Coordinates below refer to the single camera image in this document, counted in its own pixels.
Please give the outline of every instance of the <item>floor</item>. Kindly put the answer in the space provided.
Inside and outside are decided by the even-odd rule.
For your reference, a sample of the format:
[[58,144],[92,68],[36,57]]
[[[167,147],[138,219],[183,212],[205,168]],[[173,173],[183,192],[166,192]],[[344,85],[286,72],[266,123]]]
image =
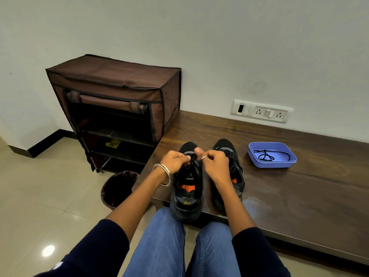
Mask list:
[[[0,138],[0,276],[33,276],[58,263],[109,214],[101,202],[100,190],[111,175],[91,171],[77,140],[63,138],[31,159],[13,153]],[[154,214],[152,207],[143,216],[119,276]],[[199,230],[185,228],[187,266]],[[292,276],[355,276],[279,256]]]

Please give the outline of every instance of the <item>orange label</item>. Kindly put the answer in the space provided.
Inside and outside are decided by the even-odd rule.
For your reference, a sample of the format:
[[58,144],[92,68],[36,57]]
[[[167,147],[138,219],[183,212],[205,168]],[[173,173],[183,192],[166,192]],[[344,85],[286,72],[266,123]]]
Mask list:
[[181,185],[180,188],[184,188],[185,190],[187,190],[187,192],[195,190],[195,186]]

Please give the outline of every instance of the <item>power outlet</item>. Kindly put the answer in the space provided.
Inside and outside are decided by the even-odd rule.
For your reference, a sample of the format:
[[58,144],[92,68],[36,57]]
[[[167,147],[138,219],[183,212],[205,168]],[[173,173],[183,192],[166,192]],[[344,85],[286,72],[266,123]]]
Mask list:
[[292,108],[264,105],[241,100],[234,100],[231,109],[231,114],[235,116],[257,118],[278,123],[286,123],[292,113]]

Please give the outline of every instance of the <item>black sneaker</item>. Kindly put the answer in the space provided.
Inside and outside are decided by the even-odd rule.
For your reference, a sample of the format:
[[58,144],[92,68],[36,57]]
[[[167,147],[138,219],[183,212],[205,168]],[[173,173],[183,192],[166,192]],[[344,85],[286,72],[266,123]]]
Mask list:
[[[233,187],[237,192],[238,197],[241,199],[242,193],[245,188],[245,181],[242,176],[242,167],[239,165],[238,156],[236,149],[232,145],[230,141],[227,139],[220,139],[213,147],[216,151],[222,151],[225,153],[225,156],[229,159],[229,173],[231,176],[231,181],[233,182]],[[214,206],[221,210],[225,211],[224,202],[222,197],[219,194],[214,182],[211,184],[211,190],[213,192],[213,204]]]
[[197,160],[196,147],[193,142],[187,142],[181,147],[179,152],[191,157],[190,165],[183,164],[173,177],[170,212],[182,222],[196,220],[201,214],[202,162]]

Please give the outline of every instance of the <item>forearm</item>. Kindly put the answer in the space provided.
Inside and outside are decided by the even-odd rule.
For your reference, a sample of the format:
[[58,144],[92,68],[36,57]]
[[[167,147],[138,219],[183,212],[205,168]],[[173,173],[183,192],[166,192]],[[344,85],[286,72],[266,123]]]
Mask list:
[[227,184],[218,184],[217,186],[222,187],[219,188],[219,193],[224,202],[232,237],[244,229],[256,227],[256,223],[252,220],[234,190],[231,180]]
[[165,181],[165,178],[165,171],[161,167],[155,168],[141,185],[106,217],[124,230],[129,242],[131,242],[155,190]]

